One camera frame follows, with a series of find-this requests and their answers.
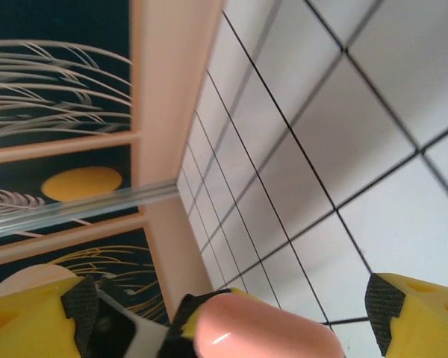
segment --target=pink cap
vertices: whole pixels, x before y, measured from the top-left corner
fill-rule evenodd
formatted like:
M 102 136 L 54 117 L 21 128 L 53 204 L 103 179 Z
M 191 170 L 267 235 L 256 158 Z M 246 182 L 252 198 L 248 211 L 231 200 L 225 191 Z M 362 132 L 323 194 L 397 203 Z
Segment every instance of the pink cap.
M 202 305 L 194 347 L 201 358 L 343 358 L 327 327 L 231 293 Z

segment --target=pink surface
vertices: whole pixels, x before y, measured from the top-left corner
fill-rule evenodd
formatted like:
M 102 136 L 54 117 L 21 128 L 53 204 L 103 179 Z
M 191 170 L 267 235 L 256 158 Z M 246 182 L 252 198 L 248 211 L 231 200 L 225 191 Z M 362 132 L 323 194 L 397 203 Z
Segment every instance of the pink surface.
M 201 358 L 343 358 L 327 327 L 230 293 L 202 306 L 194 345 Z

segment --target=tiled wall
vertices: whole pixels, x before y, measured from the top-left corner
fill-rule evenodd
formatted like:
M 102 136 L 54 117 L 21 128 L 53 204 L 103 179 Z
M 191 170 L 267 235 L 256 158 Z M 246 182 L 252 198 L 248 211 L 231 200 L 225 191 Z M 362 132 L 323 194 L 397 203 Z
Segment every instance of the tiled wall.
M 229 0 L 188 144 L 214 288 L 379 357 L 369 273 L 448 286 L 448 0 Z

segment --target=painted orange circle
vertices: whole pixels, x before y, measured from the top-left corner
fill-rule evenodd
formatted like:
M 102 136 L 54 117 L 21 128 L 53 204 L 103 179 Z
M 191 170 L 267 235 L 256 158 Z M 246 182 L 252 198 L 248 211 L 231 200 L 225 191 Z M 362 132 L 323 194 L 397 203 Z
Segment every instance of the painted orange circle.
M 121 183 L 116 170 L 89 166 L 54 175 L 43 183 L 42 193 L 56 201 L 72 201 L 113 192 Z

